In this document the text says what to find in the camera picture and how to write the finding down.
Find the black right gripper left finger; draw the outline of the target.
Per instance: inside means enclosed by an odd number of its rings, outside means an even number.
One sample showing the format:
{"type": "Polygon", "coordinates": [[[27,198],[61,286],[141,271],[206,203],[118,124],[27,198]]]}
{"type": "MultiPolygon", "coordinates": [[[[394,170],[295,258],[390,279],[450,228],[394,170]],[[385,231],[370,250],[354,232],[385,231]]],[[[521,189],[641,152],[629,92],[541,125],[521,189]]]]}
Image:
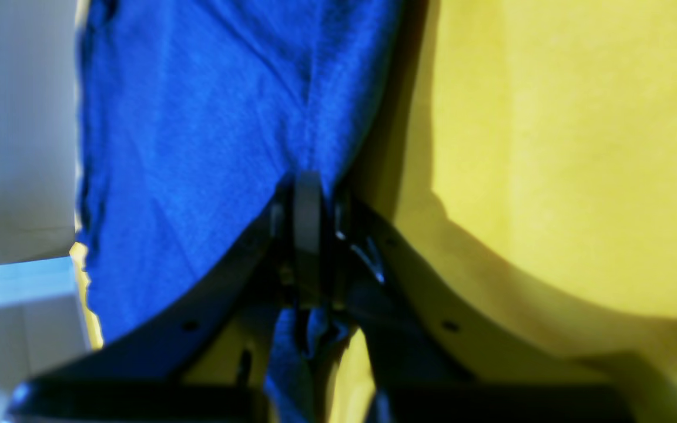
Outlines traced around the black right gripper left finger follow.
{"type": "Polygon", "coordinates": [[[224,257],[120,340],[21,383],[11,422],[266,422],[280,309],[321,305],[323,189],[287,174],[224,257]]]}

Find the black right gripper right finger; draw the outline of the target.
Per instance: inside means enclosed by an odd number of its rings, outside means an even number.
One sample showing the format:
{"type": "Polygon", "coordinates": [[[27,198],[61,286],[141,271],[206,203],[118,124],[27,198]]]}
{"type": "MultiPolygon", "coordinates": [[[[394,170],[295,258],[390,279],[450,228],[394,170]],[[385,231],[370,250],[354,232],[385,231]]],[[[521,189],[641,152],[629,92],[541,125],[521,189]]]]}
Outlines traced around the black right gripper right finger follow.
{"type": "Polygon", "coordinates": [[[634,422],[610,382],[506,334],[367,204],[334,204],[346,315],[376,391],[366,422],[634,422]]]}

